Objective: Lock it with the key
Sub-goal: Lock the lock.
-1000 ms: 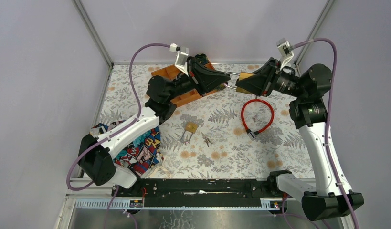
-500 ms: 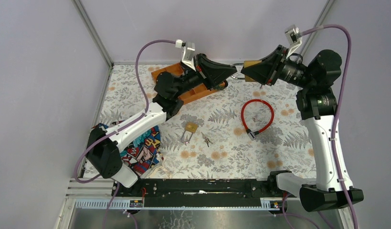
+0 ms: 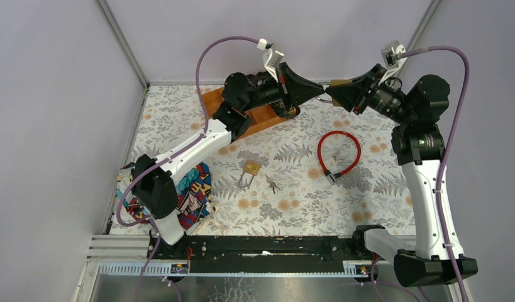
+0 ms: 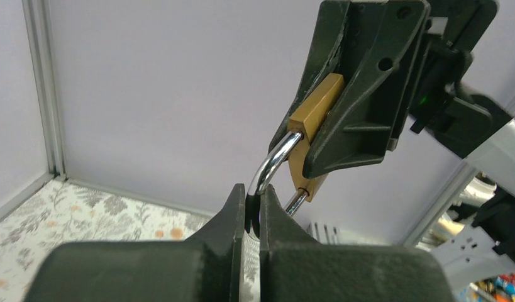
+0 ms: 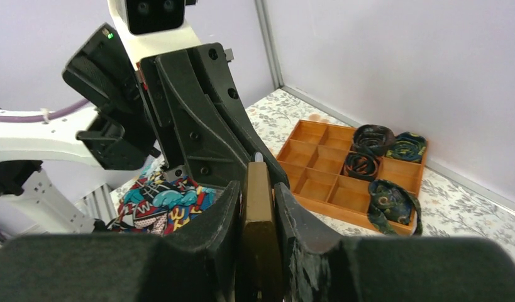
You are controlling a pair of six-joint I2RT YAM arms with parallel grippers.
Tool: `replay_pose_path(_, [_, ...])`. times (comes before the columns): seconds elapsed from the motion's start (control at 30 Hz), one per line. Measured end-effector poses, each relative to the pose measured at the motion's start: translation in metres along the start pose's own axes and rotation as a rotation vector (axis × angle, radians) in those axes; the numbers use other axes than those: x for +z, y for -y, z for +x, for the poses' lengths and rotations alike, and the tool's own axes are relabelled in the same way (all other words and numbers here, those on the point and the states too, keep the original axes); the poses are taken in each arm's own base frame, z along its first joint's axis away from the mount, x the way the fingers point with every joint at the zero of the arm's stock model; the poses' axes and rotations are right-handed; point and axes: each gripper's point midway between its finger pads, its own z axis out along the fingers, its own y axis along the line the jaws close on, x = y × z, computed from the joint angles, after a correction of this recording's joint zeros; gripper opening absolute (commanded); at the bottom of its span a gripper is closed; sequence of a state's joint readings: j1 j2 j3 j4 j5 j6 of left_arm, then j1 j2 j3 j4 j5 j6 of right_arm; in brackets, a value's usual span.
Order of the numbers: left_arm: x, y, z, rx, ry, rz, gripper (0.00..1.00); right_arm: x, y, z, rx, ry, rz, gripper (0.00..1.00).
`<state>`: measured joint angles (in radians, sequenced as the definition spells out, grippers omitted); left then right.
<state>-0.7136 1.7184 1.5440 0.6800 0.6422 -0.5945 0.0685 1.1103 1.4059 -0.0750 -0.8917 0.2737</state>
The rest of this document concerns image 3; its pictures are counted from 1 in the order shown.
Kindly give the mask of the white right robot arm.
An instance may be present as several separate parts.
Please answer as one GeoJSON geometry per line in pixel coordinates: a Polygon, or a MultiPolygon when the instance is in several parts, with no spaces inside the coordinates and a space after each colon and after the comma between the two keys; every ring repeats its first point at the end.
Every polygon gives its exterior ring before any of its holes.
{"type": "Polygon", "coordinates": [[[359,259],[376,254],[389,261],[404,287],[450,285],[475,275],[477,261],[467,257],[458,239],[446,189],[443,158],[449,143],[438,128],[449,105],[449,84],[440,76],[422,76],[409,92],[381,65],[326,88],[337,106],[356,115],[370,108],[392,120],[392,149],[413,200],[414,244],[383,226],[359,226],[351,250],[359,259]]]}

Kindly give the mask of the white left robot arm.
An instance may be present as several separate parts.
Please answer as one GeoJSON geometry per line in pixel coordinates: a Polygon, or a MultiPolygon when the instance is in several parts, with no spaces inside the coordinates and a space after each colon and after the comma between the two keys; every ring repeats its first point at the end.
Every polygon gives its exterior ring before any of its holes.
{"type": "Polygon", "coordinates": [[[276,75],[260,72],[246,75],[230,74],[221,93],[219,108],[207,120],[206,128],[181,143],[173,151],[154,158],[142,155],[133,169],[131,191],[148,210],[163,240],[161,249],[172,259],[182,256],[186,234],[177,215],[176,187],[198,163],[215,151],[242,137],[254,122],[247,112],[273,104],[286,114],[299,114],[301,104],[324,94],[324,87],[305,79],[283,62],[275,69],[276,75]]]}

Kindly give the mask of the red cable lock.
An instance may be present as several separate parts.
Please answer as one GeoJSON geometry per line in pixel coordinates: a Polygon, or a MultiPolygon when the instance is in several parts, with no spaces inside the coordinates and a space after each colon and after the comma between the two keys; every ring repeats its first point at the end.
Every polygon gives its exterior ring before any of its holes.
{"type": "Polygon", "coordinates": [[[347,175],[357,166],[362,155],[362,146],[359,140],[351,133],[340,130],[334,130],[325,133],[323,136],[320,137],[317,144],[316,155],[323,175],[331,185],[335,185],[339,178],[347,175]],[[334,149],[335,152],[333,153],[332,158],[337,167],[340,164],[346,164],[348,162],[347,166],[340,171],[331,171],[326,165],[327,159],[324,157],[323,147],[326,145],[326,141],[327,139],[329,139],[329,137],[343,137],[350,142],[350,146],[346,148],[346,153],[344,153],[343,151],[339,151],[338,147],[334,149]]]}

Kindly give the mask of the brass padlock with long shackle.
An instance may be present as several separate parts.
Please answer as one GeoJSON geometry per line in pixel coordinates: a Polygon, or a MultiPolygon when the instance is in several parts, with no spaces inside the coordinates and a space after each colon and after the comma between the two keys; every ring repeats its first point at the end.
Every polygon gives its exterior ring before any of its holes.
{"type": "Polygon", "coordinates": [[[261,169],[261,164],[254,162],[254,161],[247,161],[245,162],[245,165],[243,167],[242,175],[239,178],[238,181],[238,188],[242,190],[247,190],[254,178],[258,175],[259,171],[261,169]]]}

